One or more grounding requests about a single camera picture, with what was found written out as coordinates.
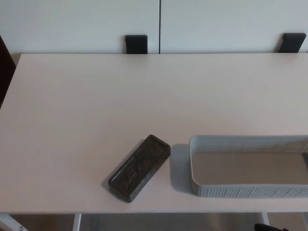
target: table top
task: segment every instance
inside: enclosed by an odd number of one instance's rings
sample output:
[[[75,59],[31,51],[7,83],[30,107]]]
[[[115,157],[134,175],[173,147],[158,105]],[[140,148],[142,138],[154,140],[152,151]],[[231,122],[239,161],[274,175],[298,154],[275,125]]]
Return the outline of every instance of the table top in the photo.
[[[196,197],[188,169],[195,134],[307,134],[307,72],[307,54],[23,54],[0,110],[0,212],[308,211]],[[127,204],[107,180],[149,134],[171,157]]]

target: table leg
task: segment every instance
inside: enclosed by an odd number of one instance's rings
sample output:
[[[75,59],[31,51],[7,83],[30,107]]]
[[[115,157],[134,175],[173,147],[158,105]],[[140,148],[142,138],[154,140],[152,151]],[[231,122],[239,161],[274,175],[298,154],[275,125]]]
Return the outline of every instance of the table leg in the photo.
[[[265,225],[270,225],[269,217],[267,212],[262,212],[263,222]]]
[[[0,215],[0,228],[5,231],[28,231],[8,214]]]
[[[79,231],[81,221],[81,213],[76,213],[74,218],[73,231]]]

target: white cabinet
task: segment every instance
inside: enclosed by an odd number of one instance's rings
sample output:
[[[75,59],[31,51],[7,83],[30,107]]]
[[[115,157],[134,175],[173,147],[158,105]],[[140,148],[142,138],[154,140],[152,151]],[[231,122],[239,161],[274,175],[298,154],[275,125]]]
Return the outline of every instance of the white cabinet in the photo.
[[[123,53],[126,34],[158,53],[159,0],[5,0],[0,22],[10,53]]]
[[[282,33],[308,32],[307,0],[163,0],[161,8],[161,53],[273,52]]]

